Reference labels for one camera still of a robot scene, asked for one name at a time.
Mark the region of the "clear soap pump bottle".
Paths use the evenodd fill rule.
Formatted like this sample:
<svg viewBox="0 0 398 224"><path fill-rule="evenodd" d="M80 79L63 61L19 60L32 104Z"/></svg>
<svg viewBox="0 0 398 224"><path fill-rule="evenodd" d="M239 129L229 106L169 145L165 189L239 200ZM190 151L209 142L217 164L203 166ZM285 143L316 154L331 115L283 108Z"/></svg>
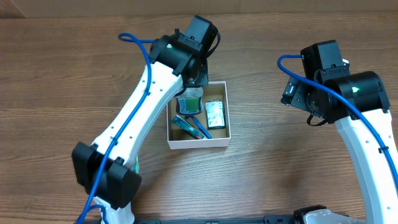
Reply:
<svg viewBox="0 0 398 224"><path fill-rule="evenodd" d="M185 88L175 95L176 112L180 115L196 115L203 111L203 88Z"/></svg>

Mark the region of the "green white soap packet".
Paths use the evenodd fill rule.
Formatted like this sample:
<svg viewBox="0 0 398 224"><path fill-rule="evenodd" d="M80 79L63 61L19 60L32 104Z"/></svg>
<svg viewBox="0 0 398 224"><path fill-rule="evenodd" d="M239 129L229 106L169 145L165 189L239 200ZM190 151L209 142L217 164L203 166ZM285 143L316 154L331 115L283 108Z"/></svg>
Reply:
<svg viewBox="0 0 398 224"><path fill-rule="evenodd" d="M205 109L209 129L223 129L226 127L222 101L206 102Z"/></svg>

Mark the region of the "green toothpaste tube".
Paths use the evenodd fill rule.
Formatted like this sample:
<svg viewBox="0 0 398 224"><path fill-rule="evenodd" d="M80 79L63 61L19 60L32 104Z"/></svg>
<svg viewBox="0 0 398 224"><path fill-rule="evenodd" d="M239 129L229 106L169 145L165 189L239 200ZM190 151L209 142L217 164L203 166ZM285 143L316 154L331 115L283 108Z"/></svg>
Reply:
<svg viewBox="0 0 398 224"><path fill-rule="evenodd" d="M191 137L195 139L206 139L206 136L201 133L199 130L194 128L190 123L188 123L184 118L180 115L176 115L172 119L173 124L177 125L180 129L184 130L188 133Z"/></svg>

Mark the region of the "blue disposable razor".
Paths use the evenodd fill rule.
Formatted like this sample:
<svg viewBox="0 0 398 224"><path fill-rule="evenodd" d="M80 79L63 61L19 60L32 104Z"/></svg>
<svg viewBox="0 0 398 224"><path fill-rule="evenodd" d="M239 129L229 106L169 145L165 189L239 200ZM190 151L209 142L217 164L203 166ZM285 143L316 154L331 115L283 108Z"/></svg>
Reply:
<svg viewBox="0 0 398 224"><path fill-rule="evenodd" d="M199 120L196 117L194 117L192 115L188 115L188 116L185 116L185 119L191 119L196 124L198 129L206 136L206 138L208 138L208 139L212 138L210 133L204 128L204 126L199 122Z"/></svg>

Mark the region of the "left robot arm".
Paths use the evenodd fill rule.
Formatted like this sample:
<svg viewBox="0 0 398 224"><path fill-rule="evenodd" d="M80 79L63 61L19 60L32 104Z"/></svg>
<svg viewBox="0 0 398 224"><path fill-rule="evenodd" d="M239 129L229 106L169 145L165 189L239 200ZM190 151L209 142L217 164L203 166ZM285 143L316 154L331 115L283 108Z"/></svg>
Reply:
<svg viewBox="0 0 398 224"><path fill-rule="evenodd" d="M90 144L79 142L72 161L77 182L88 199L77 218L84 223L93 209L101 223L134 223L131 202L141 184L138 152L171 99L180 115L200 114L208 85L208 57L221 36L209 20L195 16L186 31L155 40L120 33L119 40L140 48L145 67L132 95L112 123Z"/></svg>

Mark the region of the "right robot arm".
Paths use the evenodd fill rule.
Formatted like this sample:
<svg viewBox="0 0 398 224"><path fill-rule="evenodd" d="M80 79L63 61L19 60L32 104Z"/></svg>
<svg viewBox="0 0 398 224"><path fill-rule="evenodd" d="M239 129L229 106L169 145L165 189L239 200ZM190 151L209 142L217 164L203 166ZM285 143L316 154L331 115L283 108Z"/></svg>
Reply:
<svg viewBox="0 0 398 224"><path fill-rule="evenodd" d="M390 102L383 82L372 71L352 74L337 41L306 47L296 56L304 76L277 60L289 75L281 103L334 124L351 156L363 196L364 219L334 213L322 205L294 211L290 223L397 223L397 148Z"/></svg>

